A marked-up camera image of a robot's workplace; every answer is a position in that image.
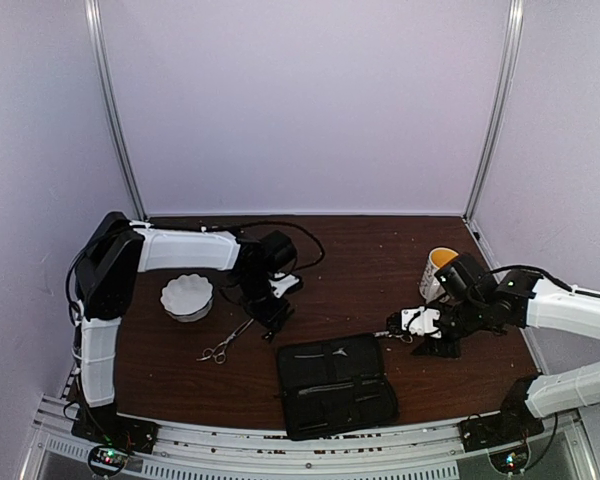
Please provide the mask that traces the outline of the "silver scissors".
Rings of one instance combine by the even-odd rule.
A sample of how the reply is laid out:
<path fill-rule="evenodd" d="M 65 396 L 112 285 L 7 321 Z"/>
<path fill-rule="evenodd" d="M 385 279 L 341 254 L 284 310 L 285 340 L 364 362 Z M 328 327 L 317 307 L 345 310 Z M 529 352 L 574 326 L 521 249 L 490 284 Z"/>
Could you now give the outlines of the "silver scissors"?
<path fill-rule="evenodd" d="M 385 331 L 375 332 L 374 337 L 379 338 L 379 339 L 395 339 L 395 340 L 399 340 L 400 342 L 402 342 L 404 344 L 411 344 L 413 342 L 413 337 L 409 334 L 405 334 L 404 332 L 393 333 L 388 330 L 385 330 Z"/>
<path fill-rule="evenodd" d="M 254 319 L 244 321 L 235 330 L 233 330 L 224 340 L 219 342 L 214 347 L 209 347 L 203 350 L 201 355 L 196 359 L 197 362 L 213 361 L 216 365 L 222 365 L 227 360 L 227 350 L 230 345 L 239 338 L 252 324 Z"/>

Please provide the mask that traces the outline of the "black zip tool case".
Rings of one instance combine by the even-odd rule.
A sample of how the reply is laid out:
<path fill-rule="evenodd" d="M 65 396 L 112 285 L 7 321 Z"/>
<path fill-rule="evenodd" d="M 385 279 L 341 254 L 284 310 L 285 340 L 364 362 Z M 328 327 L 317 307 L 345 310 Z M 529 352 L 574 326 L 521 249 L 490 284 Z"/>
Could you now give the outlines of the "black zip tool case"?
<path fill-rule="evenodd" d="M 293 441 L 388 425 L 398 400 L 371 334 L 278 349 L 276 367 L 286 435 Z"/>

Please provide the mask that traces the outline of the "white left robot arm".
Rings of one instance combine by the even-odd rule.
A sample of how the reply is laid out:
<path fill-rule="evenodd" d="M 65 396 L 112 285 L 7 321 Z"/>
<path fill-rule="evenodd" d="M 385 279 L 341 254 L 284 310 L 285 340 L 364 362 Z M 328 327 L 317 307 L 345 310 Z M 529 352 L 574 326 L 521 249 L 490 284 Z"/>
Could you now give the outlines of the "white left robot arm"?
<path fill-rule="evenodd" d="M 124 424 L 105 406 L 115 401 L 114 363 L 118 328 L 129 309 L 138 274 L 152 270 L 225 272 L 240 288 L 240 306 L 271 340 L 292 314 L 286 294 L 302 288 L 284 272 L 297 259 L 289 236 L 274 230 L 250 238 L 239 226 L 198 230 L 160 229 L 108 213 L 69 269 L 67 296 L 74 325 L 73 355 L 80 368 L 88 410 L 86 429 L 103 444 L 117 442 Z"/>

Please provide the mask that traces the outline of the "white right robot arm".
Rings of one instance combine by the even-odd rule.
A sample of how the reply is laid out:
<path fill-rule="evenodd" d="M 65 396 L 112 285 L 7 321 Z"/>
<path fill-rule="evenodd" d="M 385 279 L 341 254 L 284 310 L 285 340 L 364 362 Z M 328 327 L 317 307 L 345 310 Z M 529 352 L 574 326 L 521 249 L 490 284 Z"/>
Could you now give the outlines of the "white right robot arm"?
<path fill-rule="evenodd" d="M 384 336 L 421 338 L 415 354 L 457 358 L 461 339 L 506 326 L 554 329 L 600 340 L 600 292 L 569 285 L 544 269 L 512 265 L 484 269 L 469 254 L 433 273 L 441 293 L 386 320 Z M 515 440 L 531 420 L 600 403 L 600 361 L 555 375 L 518 380 L 493 419 L 499 440 Z"/>

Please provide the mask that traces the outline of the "white patterned mug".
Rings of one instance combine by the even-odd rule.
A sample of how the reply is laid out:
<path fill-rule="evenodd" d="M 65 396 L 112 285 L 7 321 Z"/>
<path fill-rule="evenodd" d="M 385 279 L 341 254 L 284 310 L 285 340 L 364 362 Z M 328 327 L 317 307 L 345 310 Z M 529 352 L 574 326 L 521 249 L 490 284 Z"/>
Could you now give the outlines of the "white patterned mug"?
<path fill-rule="evenodd" d="M 447 247 L 436 247 L 429 252 L 419 283 L 419 293 L 426 303 L 446 294 L 436 274 L 458 255 L 457 251 Z"/>

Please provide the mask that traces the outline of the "white scalloped bowl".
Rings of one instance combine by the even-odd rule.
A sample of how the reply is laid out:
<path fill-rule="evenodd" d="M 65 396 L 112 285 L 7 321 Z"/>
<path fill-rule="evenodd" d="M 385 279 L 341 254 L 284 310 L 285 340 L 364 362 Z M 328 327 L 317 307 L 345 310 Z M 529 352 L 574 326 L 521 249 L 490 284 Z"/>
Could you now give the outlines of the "white scalloped bowl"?
<path fill-rule="evenodd" d="M 181 323 L 196 322 L 212 309 L 214 287 L 198 274 L 181 275 L 162 289 L 160 302 L 166 313 Z"/>

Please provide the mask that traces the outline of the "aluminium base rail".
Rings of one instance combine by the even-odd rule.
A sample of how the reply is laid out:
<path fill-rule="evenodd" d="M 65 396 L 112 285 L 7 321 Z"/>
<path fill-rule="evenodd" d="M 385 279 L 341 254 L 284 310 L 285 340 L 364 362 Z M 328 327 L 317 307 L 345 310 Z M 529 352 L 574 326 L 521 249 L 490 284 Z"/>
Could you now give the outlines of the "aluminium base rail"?
<path fill-rule="evenodd" d="M 43 396 L 16 479 L 102 479 L 87 466 L 93 443 L 71 435 L 76 406 Z M 134 453 L 112 479 L 600 479 L 577 412 L 521 445 L 467 451 L 461 419 L 376 428 L 328 439 L 294 442 L 282 431 L 158 422 L 151 453 Z M 493 463 L 505 448 L 529 447 L 523 474 Z"/>

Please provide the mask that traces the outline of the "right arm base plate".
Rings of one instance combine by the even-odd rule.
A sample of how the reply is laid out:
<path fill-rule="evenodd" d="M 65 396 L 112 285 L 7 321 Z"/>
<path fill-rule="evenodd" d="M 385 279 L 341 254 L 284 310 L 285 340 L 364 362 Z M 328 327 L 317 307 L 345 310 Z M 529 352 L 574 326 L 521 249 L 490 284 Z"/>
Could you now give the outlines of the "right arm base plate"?
<path fill-rule="evenodd" d="M 521 414 L 473 414 L 459 423 L 466 453 L 485 450 L 489 463 L 500 474 L 522 474 L 531 465 L 529 439 L 544 432 L 544 424 Z"/>

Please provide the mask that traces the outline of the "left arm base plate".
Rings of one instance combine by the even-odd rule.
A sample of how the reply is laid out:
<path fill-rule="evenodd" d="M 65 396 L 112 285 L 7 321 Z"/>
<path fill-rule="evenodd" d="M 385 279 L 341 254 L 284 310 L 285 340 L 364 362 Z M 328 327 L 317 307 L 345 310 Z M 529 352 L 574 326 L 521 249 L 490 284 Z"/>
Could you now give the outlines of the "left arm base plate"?
<path fill-rule="evenodd" d="M 137 454 L 153 452 L 158 425 L 128 417 L 116 417 L 107 424 L 79 412 L 71 434 L 93 443 L 87 453 L 89 469 L 98 476 L 112 477 L 121 473 Z"/>

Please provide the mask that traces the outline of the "right aluminium frame post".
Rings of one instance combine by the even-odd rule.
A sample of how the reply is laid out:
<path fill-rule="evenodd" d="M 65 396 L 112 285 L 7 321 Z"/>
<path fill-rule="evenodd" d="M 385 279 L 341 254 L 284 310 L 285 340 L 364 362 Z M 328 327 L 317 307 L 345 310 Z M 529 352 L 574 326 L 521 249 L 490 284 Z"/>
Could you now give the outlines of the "right aluminium frame post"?
<path fill-rule="evenodd" d="M 494 158 L 498 137 L 504 120 L 505 109 L 519 57 L 524 24 L 524 1 L 511 0 L 506 25 L 500 69 L 486 136 L 483 142 L 478 168 L 464 211 L 467 223 L 474 221 L 479 202 L 486 185 L 489 169 Z"/>

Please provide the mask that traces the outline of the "aluminium frame post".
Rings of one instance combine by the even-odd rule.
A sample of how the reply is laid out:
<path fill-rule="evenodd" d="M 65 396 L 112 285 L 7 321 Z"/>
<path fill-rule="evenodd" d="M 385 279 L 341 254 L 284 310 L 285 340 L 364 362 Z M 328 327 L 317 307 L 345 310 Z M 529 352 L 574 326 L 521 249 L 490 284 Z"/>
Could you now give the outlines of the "aluminium frame post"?
<path fill-rule="evenodd" d="M 505 109 L 519 57 L 524 24 L 524 1 L 511 0 L 506 25 L 500 69 L 486 136 L 483 142 L 478 168 L 464 211 L 467 223 L 474 221 L 479 202 L 486 185 L 489 169 L 494 158 L 498 137 L 504 120 Z"/>
<path fill-rule="evenodd" d="M 96 71 L 100 83 L 101 94 L 104 102 L 105 115 L 113 143 L 114 153 L 121 169 L 126 191 L 129 195 L 134 217 L 146 220 L 148 218 L 140 189 L 134 173 L 127 142 L 124 136 L 121 115 L 118 109 L 109 59 L 107 55 L 106 40 L 102 24 L 100 2 L 85 0 L 85 17 L 92 46 Z"/>

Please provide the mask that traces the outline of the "left aluminium frame post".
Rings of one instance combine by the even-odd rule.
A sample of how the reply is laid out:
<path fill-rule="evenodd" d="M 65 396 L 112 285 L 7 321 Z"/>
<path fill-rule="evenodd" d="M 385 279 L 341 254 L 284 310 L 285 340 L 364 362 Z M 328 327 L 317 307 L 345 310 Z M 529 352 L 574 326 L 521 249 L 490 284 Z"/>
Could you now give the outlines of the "left aluminium frame post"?
<path fill-rule="evenodd" d="M 121 115 L 118 109 L 109 59 L 107 55 L 106 40 L 102 24 L 100 2 L 85 0 L 85 17 L 92 46 L 96 71 L 100 83 L 101 94 L 104 102 L 105 115 L 113 143 L 114 153 L 121 169 L 126 191 L 129 195 L 134 217 L 146 220 L 148 218 L 140 189 L 134 173 L 127 142 L 124 136 Z"/>

